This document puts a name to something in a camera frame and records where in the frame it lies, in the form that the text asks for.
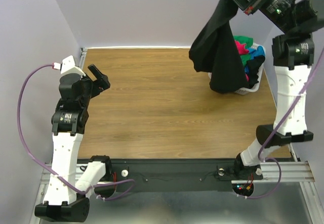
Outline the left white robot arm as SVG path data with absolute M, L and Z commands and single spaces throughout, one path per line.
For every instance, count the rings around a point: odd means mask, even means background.
M 90 100 L 110 88 L 108 77 L 95 65 L 89 65 L 88 69 L 95 80 L 77 67 L 63 72 L 60 79 L 61 98 L 51 119 L 53 173 L 43 202 L 34 210 L 35 216 L 47 221 L 84 222 L 89 214 L 93 186 L 112 177 L 110 157 L 92 156 L 80 179 L 75 179 Z

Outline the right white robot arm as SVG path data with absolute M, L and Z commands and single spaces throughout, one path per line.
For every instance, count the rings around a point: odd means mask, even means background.
M 233 1 L 247 15 L 262 12 L 282 32 L 272 40 L 276 118 L 273 124 L 258 126 L 253 143 L 237 155 L 233 173 L 245 178 L 274 150 L 313 139 L 305 119 L 306 90 L 315 72 L 312 35 L 323 28 L 323 0 Z

